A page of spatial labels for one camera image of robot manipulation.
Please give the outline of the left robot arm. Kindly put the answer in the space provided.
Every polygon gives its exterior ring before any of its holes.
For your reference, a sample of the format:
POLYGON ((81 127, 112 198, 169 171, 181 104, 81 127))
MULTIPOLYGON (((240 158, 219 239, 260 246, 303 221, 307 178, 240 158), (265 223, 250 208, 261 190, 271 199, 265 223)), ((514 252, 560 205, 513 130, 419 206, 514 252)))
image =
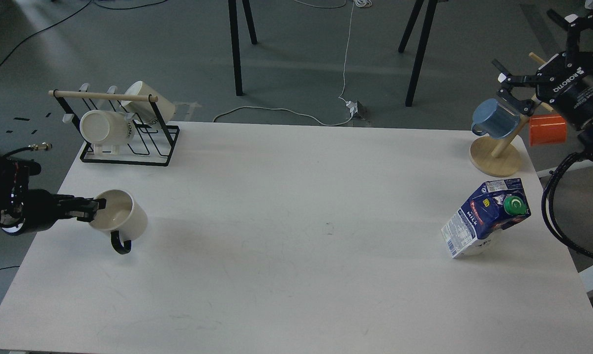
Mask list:
POLYGON ((0 154, 0 230, 19 236, 51 228, 58 220, 91 222, 106 208, 106 199, 85 199, 29 188, 31 176, 41 173, 34 160, 15 158, 27 151, 48 151, 50 143, 30 144, 0 154))

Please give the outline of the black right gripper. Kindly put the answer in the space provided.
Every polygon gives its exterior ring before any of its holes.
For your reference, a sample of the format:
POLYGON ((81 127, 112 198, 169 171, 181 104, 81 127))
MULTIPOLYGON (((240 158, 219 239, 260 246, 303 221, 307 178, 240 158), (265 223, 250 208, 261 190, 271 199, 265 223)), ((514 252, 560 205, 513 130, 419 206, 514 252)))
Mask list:
POLYGON ((492 64, 500 72, 497 96, 518 114, 532 116, 542 101, 577 131, 593 124, 593 52, 580 52, 571 67, 564 66, 563 53, 555 54, 539 67, 541 76, 511 74, 497 59, 492 64), (514 88, 536 88, 537 97, 515 98, 514 88))

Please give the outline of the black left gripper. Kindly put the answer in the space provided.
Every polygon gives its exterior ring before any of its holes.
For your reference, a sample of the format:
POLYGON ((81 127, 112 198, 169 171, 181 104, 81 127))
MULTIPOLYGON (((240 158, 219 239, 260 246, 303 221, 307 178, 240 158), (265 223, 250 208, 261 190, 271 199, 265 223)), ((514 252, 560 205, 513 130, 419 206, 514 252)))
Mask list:
POLYGON ((30 177, 42 167, 33 160, 0 158, 0 229, 18 236, 44 231, 57 220, 74 217, 80 222, 94 221, 97 212, 106 208, 106 199, 76 198, 29 188, 30 177))

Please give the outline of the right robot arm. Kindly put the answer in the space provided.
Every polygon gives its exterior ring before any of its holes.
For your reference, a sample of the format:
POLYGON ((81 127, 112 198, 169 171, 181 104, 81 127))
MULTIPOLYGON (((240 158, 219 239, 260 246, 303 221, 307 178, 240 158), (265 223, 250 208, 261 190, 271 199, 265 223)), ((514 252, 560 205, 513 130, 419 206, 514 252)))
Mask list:
POLYGON ((593 10, 580 17, 563 17, 555 10, 547 11, 548 17, 566 31, 564 51, 555 54, 531 75, 512 75, 498 60, 493 65, 501 72, 500 99, 519 114, 530 117, 540 103, 546 103, 578 131, 578 140, 584 146, 562 160, 551 172, 542 192, 542 219, 550 233, 573 251, 593 259, 593 252, 576 244, 560 229, 554 213, 554 196, 560 179, 573 164, 593 162, 593 52, 580 49, 580 35, 593 30, 593 10))

